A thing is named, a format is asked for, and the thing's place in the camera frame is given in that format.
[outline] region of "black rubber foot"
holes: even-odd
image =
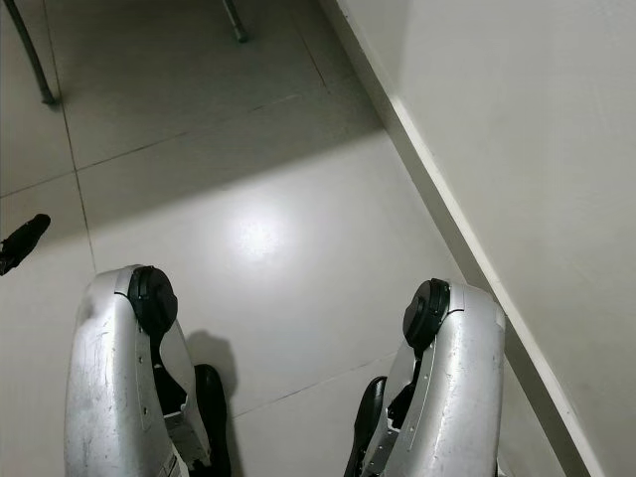
[[[235,36],[237,37],[237,41],[239,43],[245,43],[249,39],[245,28],[243,28],[242,26],[235,27]]]
[[[210,365],[195,366],[197,376],[197,402],[201,419],[212,448],[212,467],[190,472],[191,477],[230,477],[232,466],[228,454],[226,426],[228,405],[223,384],[217,370]]]
[[[48,104],[49,106],[52,106],[56,103],[56,99],[53,96],[53,94],[51,93],[50,89],[42,89],[42,102],[44,104]]]
[[[372,380],[365,389],[360,407],[358,407],[358,415],[356,415],[354,445],[345,470],[345,477],[357,477],[362,472],[362,461],[382,414],[386,383],[387,377],[380,376]]]

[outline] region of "tile grout line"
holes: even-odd
[[[62,174],[58,174],[56,176],[43,179],[42,181],[38,181],[35,184],[29,184],[28,186],[21,187],[20,189],[16,189],[15,191],[7,192],[6,194],[0,195],[0,199],[6,199],[7,197],[11,197],[14,194],[19,194],[21,192],[28,191],[29,189],[33,189],[34,187],[42,186],[43,184],[48,184],[49,182],[62,179],[63,177],[68,176],[70,174],[74,174],[74,173],[75,171],[63,172]]]
[[[302,44],[305,47],[305,51],[307,52],[307,56],[311,60],[311,64],[314,66],[314,70],[316,70],[316,73],[318,74],[318,77],[320,78],[320,82],[322,82],[322,85],[327,90],[327,92],[329,94],[331,94],[331,91],[329,90],[329,86],[327,86],[327,82],[325,81],[325,78],[322,76],[322,73],[320,72],[320,69],[318,68],[318,64],[316,63],[316,59],[311,54],[311,50],[309,49],[309,45],[307,44],[307,41],[305,40],[305,36],[302,34],[302,29],[300,28],[300,25],[298,24],[298,21],[296,20],[296,15],[294,15],[293,10],[291,9],[288,1],[285,1],[283,3],[285,4],[285,6],[287,8],[287,13],[291,17],[291,23],[294,24],[294,29],[296,30],[296,33],[300,37],[300,40],[302,41]]]
[[[334,380],[342,378],[345,375],[348,375],[349,373],[353,373],[355,371],[358,371],[361,368],[365,368],[366,366],[372,365],[373,363],[377,363],[377,362],[379,362],[381,360],[384,360],[384,359],[386,359],[386,358],[388,358],[390,356],[393,356],[396,353],[397,352],[394,351],[394,352],[388,353],[388,354],[386,354],[384,356],[380,356],[379,358],[375,358],[374,360],[367,361],[366,363],[363,363],[362,365],[358,365],[358,366],[356,366],[354,368],[351,368],[351,369],[349,369],[347,371],[343,371],[342,373],[339,373],[339,374],[337,374],[335,376],[332,376],[331,378],[327,378],[327,379],[325,379],[323,381],[319,381],[318,383],[314,383],[312,385],[305,386],[304,388],[301,388],[300,390],[294,391],[294,392],[289,393],[288,395],[285,395],[285,396],[277,397],[276,399],[274,399],[274,400],[272,400],[270,402],[266,402],[266,403],[263,403],[261,405],[257,405],[256,407],[253,407],[252,409],[248,409],[248,410],[244,410],[243,412],[239,412],[238,414],[233,415],[232,419],[237,419],[237,418],[239,418],[239,417],[241,417],[243,415],[246,415],[246,414],[248,414],[248,413],[250,413],[252,411],[255,411],[255,410],[260,410],[260,409],[263,409],[265,407],[270,407],[271,405],[274,405],[274,404],[276,404],[277,402],[279,402],[279,401],[281,401],[283,399],[290,398],[292,396],[298,395],[298,394],[303,393],[305,391],[309,391],[312,388],[316,388],[318,386],[330,383],[330,382],[332,382]]]
[[[197,128],[190,129],[190,130],[187,130],[187,131],[181,131],[181,132],[178,132],[178,133],[176,133],[176,134],[174,134],[172,136],[165,137],[163,139],[158,139],[158,140],[156,140],[154,142],[151,142],[151,143],[148,143],[148,144],[144,144],[143,146],[135,147],[134,149],[130,149],[128,151],[115,154],[114,156],[108,157],[106,159],[100,159],[97,162],[94,162],[92,164],[86,164],[85,166],[79,166],[79,167],[76,168],[76,171],[77,172],[85,171],[86,169],[90,169],[93,166],[98,166],[100,164],[104,164],[104,163],[106,163],[108,161],[111,161],[113,159],[119,159],[119,158],[125,157],[125,156],[127,156],[129,154],[134,154],[135,152],[143,151],[143,150],[148,149],[150,147],[154,147],[154,146],[157,146],[159,144],[163,144],[164,142],[172,141],[172,140],[177,139],[179,137],[185,137],[185,136],[191,136],[191,135],[195,135],[195,136],[196,135],[202,135],[202,136],[203,135],[207,135],[207,134],[211,133],[212,131],[214,131],[218,126],[220,126],[222,124],[225,124],[225,123],[230,122],[230,121],[237,120],[237,119],[241,118],[242,116],[252,114],[254,112],[260,111],[262,109],[266,109],[266,108],[271,107],[271,106],[275,106],[275,105],[281,104],[281,103],[289,101],[289,100],[305,97],[306,93],[312,92],[312,91],[314,91],[313,87],[305,89],[303,91],[299,91],[297,93],[295,92],[295,93],[292,93],[292,94],[288,94],[287,96],[283,96],[283,97],[280,97],[280,98],[273,99],[272,101],[266,102],[265,104],[260,104],[258,106],[251,107],[250,109],[248,109],[246,111],[242,111],[239,114],[237,114],[236,116],[233,115],[233,116],[225,117],[225,118],[222,118],[222,119],[218,119],[217,121],[215,121],[215,122],[213,122],[213,123],[211,123],[211,124],[209,124],[209,125],[207,125],[205,127],[201,127],[201,128],[197,127]]]
[[[79,194],[79,205],[81,206],[81,215],[83,217],[83,224],[86,230],[86,238],[88,239],[88,249],[90,250],[90,261],[92,263],[92,271],[93,273],[97,273],[97,266],[95,263],[95,254],[92,248],[92,239],[90,237],[90,229],[88,228],[88,218],[86,216],[86,206],[83,201],[83,194],[81,193],[81,185],[80,185],[80,175],[78,174],[78,165],[76,164],[75,152],[73,150],[73,144],[71,142],[71,132],[69,130],[69,120],[67,118],[67,109],[65,108],[63,95],[62,95],[62,84],[60,83],[60,75],[58,73],[58,63],[56,61],[56,53],[53,47],[53,36],[51,34],[51,23],[49,21],[49,11],[47,10],[47,1],[42,0],[42,6],[44,10],[45,23],[47,25],[47,37],[49,38],[49,48],[51,49],[51,58],[53,60],[53,71],[56,77],[56,83],[58,84],[58,102],[60,104],[60,108],[62,109],[62,118],[64,119],[64,128],[67,132],[67,141],[69,142],[69,152],[71,153],[71,162],[73,163],[73,173],[76,176],[76,185],[78,186],[78,194]]]

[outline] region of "white tiled floor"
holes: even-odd
[[[46,4],[64,108],[38,104],[5,15],[1,33],[1,235],[53,224],[0,279],[0,474],[64,475],[75,309],[131,262],[168,273],[194,359],[222,372],[236,475],[340,474],[413,291],[461,276],[319,8],[241,0],[239,46],[221,0]]]

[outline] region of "metal chair leg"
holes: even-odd
[[[18,7],[16,7],[14,0],[4,0],[4,4],[9,11],[9,15],[11,15],[11,19],[13,20],[13,23],[18,30],[18,34],[20,35],[20,39],[22,40],[22,44],[24,45],[24,49],[27,51],[27,55],[29,56],[31,67],[33,67],[33,73],[36,75],[36,80],[40,87],[40,93],[42,94],[42,102],[44,104],[55,104],[56,99],[51,93],[51,89],[47,83],[47,77],[44,75],[42,64],[40,63],[40,59],[38,58],[38,54],[33,46],[33,42],[31,41],[31,37],[29,36],[29,32],[27,31],[24,21],[22,20]]]
[[[239,12],[237,11],[234,0],[223,0],[223,3],[226,6],[226,11],[228,12],[228,16],[232,22],[232,27],[235,29],[235,35],[237,36],[238,42],[245,43],[247,41],[247,32],[240,21]]]

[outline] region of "baseboard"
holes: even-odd
[[[406,108],[398,97],[391,95],[392,89],[387,85],[387,76],[381,67],[374,70],[365,55],[361,46],[365,43],[362,32],[343,13],[337,0],[319,2],[464,278],[468,283],[490,291],[506,311],[506,357],[563,472],[567,477],[604,477],[571,403],[470,228]],[[369,45],[365,47],[373,52]]]

